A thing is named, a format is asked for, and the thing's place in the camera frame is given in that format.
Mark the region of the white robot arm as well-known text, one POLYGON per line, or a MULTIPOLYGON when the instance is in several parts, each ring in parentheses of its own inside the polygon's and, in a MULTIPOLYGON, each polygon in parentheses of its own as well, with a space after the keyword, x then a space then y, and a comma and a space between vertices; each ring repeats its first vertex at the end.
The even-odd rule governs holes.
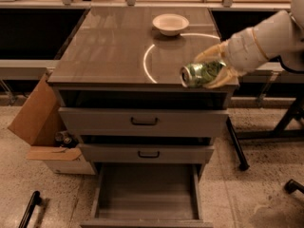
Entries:
POLYGON ((217 77, 206 88, 224 86, 232 79, 253 72, 279 56, 286 70, 304 72, 304 0, 292 0, 290 11, 281 10, 254 27, 233 34, 209 47, 195 63, 224 62, 217 77))

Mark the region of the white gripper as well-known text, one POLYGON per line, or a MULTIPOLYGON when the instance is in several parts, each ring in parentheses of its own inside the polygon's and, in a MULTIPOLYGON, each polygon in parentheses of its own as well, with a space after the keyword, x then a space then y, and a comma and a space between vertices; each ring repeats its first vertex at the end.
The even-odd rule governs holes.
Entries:
POLYGON ((211 46, 199 53, 194 62, 223 61, 229 65, 223 67, 212 82, 204 85, 205 88, 218 88, 255 71, 268 60, 257 41, 254 29, 246 28, 235 33, 227 42, 211 46))

